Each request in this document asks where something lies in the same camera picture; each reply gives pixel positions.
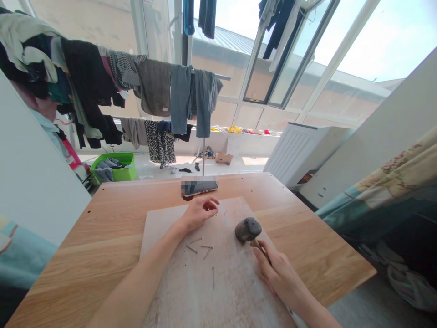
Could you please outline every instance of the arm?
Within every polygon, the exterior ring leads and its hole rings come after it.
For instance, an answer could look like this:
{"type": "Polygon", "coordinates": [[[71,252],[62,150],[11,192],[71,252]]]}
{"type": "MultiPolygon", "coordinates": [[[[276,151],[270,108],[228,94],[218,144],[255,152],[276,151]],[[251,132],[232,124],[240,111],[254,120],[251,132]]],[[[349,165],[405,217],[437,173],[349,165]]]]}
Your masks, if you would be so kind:
{"type": "Polygon", "coordinates": [[[266,282],[273,293],[278,295],[284,304],[309,327],[341,328],[332,314],[310,293],[287,256],[278,253],[265,241],[258,240],[258,242],[266,250],[272,262],[270,265],[264,254],[258,248],[253,248],[266,282]]]}
{"type": "Polygon", "coordinates": [[[187,233],[217,214],[219,210],[216,204],[219,201],[213,197],[193,199],[182,218],[168,229],[154,248],[111,292],[87,327],[142,327],[174,250],[187,233]]]}

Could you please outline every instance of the hand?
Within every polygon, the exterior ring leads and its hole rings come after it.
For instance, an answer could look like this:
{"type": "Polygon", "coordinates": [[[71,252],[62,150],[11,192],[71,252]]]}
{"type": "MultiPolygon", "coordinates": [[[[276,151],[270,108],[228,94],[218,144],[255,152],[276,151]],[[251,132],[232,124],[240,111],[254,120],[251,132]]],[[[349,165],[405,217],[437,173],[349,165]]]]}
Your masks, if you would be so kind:
{"type": "Polygon", "coordinates": [[[181,225],[185,233],[199,228],[210,217],[218,213],[217,205],[220,202],[211,197],[197,197],[190,201],[187,210],[183,216],[177,221],[181,225]]]}
{"type": "Polygon", "coordinates": [[[300,315],[300,306],[308,299],[313,301],[314,298],[299,278],[287,256],[278,253],[264,240],[258,240],[258,242],[265,249],[272,262],[270,265],[264,254],[258,248],[253,248],[266,283],[291,311],[300,315]]]}

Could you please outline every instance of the wooden table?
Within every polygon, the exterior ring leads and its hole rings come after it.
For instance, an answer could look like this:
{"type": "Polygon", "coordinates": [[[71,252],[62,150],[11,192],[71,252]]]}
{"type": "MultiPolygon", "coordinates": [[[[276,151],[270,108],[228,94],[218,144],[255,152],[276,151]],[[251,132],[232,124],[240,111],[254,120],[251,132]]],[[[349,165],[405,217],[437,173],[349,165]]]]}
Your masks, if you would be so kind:
{"type": "MultiPolygon", "coordinates": [[[[325,306],[376,270],[270,173],[221,175],[325,306]]],[[[184,205],[181,179],[102,184],[7,327],[81,327],[138,262],[147,211],[184,205]]]]}

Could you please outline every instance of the cutting board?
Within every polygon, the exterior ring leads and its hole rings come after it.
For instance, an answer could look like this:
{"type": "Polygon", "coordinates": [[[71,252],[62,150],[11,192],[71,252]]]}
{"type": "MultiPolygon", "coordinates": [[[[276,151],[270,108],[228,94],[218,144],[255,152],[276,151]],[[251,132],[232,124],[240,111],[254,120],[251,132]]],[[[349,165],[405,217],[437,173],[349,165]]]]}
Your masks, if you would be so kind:
{"type": "MultiPolygon", "coordinates": [[[[141,258],[187,207],[147,213],[141,258]]],[[[243,197],[220,200],[218,214],[180,242],[164,272],[144,327],[295,326],[285,305],[263,282],[249,243],[241,244],[235,237],[235,226],[249,216],[255,217],[243,197]],[[203,239],[189,244],[200,237],[203,239]],[[188,249],[187,244],[198,254],[188,249]],[[201,245],[214,247],[205,259],[208,248],[201,245]]],[[[271,244],[264,231],[259,239],[271,244]]]]}

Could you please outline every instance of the green laundry basket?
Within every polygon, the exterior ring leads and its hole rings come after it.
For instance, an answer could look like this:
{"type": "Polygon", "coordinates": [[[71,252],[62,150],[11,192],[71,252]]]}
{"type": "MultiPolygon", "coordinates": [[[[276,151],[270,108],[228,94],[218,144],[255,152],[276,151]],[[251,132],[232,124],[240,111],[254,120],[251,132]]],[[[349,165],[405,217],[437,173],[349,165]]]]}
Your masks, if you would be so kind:
{"type": "MultiPolygon", "coordinates": [[[[92,164],[91,172],[94,174],[94,170],[97,169],[97,165],[100,162],[105,161],[108,158],[118,159],[123,165],[131,165],[131,168],[115,169],[112,170],[112,175],[114,177],[114,182],[118,181],[134,181],[137,178],[137,169],[135,168],[135,160],[133,153],[107,153],[100,155],[92,164]]],[[[102,183],[99,176],[94,174],[97,180],[102,183]]]]}

